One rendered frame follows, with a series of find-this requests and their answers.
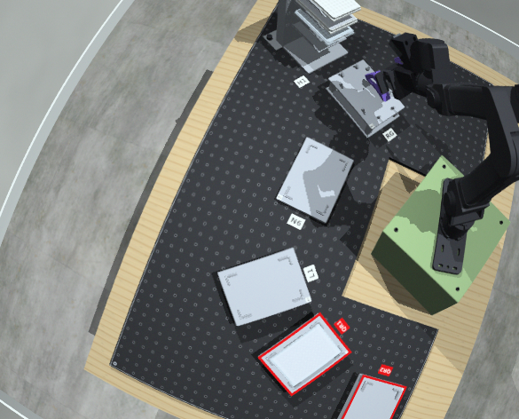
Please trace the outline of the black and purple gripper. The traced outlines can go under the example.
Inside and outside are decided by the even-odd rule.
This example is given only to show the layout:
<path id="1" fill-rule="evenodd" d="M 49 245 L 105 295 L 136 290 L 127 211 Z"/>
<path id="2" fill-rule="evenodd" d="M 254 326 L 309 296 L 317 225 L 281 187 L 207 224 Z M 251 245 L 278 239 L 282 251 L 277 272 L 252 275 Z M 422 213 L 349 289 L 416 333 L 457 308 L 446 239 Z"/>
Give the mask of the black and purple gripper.
<path id="1" fill-rule="evenodd" d="M 410 87 L 404 86 L 398 82 L 394 69 L 401 66 L 403 63 L 400 62 L 401 59 L 399 57 L 394 58 L 394 60 L 395 60 L 395 64 L 383 69 L 382 71 L 376 71 L 376 72 L 373 72 L 370 74 L 366 74 L 365 75 L 366 80 L 376 89 L 376 91 L 380 95 L 382 101 L 385 101 L 385 102 L 390 99 L 389 86 L 387 85 L 386 80 L 388 80 L 388 82 L 392 86 L 392 89 L 393 89 L 392 94 L 394 96 L 394 99 L 398 99 L 398 100 L 403 99 L 404 97 L 406 97 L 407 95 L 409 95 L 412 92 L 420 95 L 420 93 L 418 91 L 418 79 L 419 79 L 421 73 L 424 72 L 425 70 L 421 70 L 420 73 L 417 74 L 417 77 L 415 80 L 415 87 L 416 87 L 416 90 L 415 90 Z M 376 83 L 374 81 L 372 81 L 371 78 L 373 78 L 376 81 Z"/>

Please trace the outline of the black perforated breadboard table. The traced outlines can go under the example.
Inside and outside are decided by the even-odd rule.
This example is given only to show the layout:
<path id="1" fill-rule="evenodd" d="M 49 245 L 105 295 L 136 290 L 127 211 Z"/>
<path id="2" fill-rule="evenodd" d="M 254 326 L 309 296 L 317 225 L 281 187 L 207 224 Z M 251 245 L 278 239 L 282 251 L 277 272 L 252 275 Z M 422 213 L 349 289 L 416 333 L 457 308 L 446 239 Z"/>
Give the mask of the black perforated breadboard table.
<path id="1" fill-rule="evenodd" d="M 185 173 L 109 366 L 224 419 L 337 419 L 363 374 L 406 386 L 400 419 L 438 329 L 342 293 L 389 159 L 426 177 L 442 155 L 465 176 L 484 160 L 487 120 L 440 115 L 412 92 L 366 138 L 326 90 L 328 77 L 362 59 L 374 72 L 395 64 L 395 34 L 357 19 L 339 43 L 348 54 L 307 74 L 263 38 L 277 30 L 278 4 Z M 302 76 L 309 83 L 299 87 Z M 276 200 L 306 138 L 354 160 L 326 223 Z M 301 230 L 287 223 L 292 214 Z M 311 302 L 236 326 L 217 273 L 291 248 Z M 308 282 L 311 265 L 318 279 Z M 351 353 L 291 396 L 257 357 L 317 313 Z"/>

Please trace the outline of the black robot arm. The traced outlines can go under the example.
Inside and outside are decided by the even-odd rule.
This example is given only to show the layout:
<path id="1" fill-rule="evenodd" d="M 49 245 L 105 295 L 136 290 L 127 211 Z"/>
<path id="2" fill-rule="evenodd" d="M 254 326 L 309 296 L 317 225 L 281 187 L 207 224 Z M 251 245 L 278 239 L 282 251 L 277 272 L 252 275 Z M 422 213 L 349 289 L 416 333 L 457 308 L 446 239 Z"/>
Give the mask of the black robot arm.
<path id="1" fill-rule="evenodd" d="M 456 83 L 448 46 L 440 39 L 399 33 L 389 46 L 404 63 L 394 69 L 400 84 L 416 90 L 417 74 L 425 70 L 418 91 L 440 115 L 487 120 L 491 153 L 466 176 L 446 178 L 443 183 L 432 268 L 458 275 L 468 230 L 484 217 L 493 196 L 519 180 L 519 84 Z"/>

